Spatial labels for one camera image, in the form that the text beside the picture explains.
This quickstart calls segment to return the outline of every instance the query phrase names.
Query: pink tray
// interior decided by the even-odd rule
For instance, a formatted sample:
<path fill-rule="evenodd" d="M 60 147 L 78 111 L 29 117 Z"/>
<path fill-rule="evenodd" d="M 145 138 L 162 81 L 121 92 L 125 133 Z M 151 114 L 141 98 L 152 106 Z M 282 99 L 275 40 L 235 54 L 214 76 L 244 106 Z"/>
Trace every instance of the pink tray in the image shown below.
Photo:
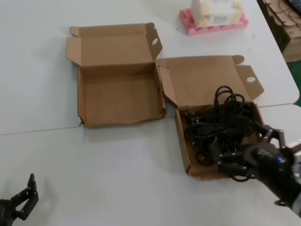
<path fill-rule="evenodd" d="M 180 18 L 184 24 L 184 27 L 185 27 L 188 35 L 204 34 L 204 33 L 224 31 L 224 30 L 240 28 L 240 27 L 247 27 L 249 24 L 249 21 L 246 19 L 246 16 L 243 13 L 239 24 L 197 28 L 196 25 L 194 24 L 194 21 L 193 21 L 191 12 L 190 12 L 190 8 L 181 9 L 180 10 Z"/>

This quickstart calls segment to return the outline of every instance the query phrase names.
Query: green floor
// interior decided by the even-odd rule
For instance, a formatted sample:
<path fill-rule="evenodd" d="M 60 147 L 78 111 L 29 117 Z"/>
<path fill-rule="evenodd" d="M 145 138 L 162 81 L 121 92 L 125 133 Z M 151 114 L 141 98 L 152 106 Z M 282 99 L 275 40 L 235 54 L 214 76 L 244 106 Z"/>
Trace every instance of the green floor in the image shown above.
<path fill-rule="evenodd" d="M 301 96 L 301 61 L 291 62 L 287 63 L 288 68 L 290 69 L 293 79 L 295 80 L 295 83 L 297 84 L 298 90 L 300 92 Z M 295 105 L 298 105 L 301 107 L 301 97 L 297 100 Z"/>

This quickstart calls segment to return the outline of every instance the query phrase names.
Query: white table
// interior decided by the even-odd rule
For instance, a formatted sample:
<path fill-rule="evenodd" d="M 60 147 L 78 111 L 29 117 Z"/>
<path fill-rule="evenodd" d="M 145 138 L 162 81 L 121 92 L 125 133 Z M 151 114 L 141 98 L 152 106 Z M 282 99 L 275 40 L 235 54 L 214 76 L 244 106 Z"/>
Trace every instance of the white table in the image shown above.
<path fill-rule="evenodd" d="M 301 108 L 262 108 L 267 123 L 301 136 Z M 198 181 L 185 174 L 173 118 L 109 129 L 0 136 L 0 198 L 35 173 L 40 201 L 14 226 L 298 226 L 256 180 Z"/>
<path fill-rule="evenodd" d="M 160 57 L 241 54 L 265 89 L 259 106 L 295 102 L 299 92 L 256 0 L 242 2 L 246 29 L 189 37 L 178 13 L 190 0 L 0 1 L 0 134 L 78 126 L 76 69 L 65 58 L 72 25 L 154 22 Z"/>

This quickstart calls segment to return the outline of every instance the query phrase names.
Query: coiled black cable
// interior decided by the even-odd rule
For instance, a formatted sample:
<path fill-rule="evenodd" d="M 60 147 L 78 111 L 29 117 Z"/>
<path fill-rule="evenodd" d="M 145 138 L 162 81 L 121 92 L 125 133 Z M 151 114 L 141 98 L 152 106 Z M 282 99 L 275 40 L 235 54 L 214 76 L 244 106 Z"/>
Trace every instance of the coiled black cable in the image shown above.
<path fill-rule="evenodd" d="M 229 96 L 221 105 L 219 98 L 225 93 L 229 93 Z M 241 151 L 243 137 L 253 133 L 250 105 L 229 86 L 220 86 L 215 92 L 214 110 L 211 115 L 186 115 L 188 126 L 184 132 L 185 139 L 195 145 L 197 162 L 205 166 L 215 163 L 209 145 L 217 144 L 221 153 L 238 152 Z M 238 179 L 231 176 L 239 182 L 247 181 L 251 177 L 252 175 Z"/>

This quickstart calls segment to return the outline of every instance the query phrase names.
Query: flap hole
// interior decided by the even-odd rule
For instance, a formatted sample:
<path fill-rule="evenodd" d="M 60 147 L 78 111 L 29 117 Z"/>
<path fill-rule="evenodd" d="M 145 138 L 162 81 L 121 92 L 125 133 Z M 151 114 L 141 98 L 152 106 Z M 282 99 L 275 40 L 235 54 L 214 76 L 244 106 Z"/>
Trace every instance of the flap hole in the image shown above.
<path fill-rule="evenodd" d="M 155 45 L 158 42 L 158 39 L 154 39 L 154 41 L 152 41 L 152 45 Z"/>
<path fill-rule="evenodd" d="M 255 78 L 254 77 L 249 77 L 246 79 L 248 82 L 254 82 L 255 81 Z"/>

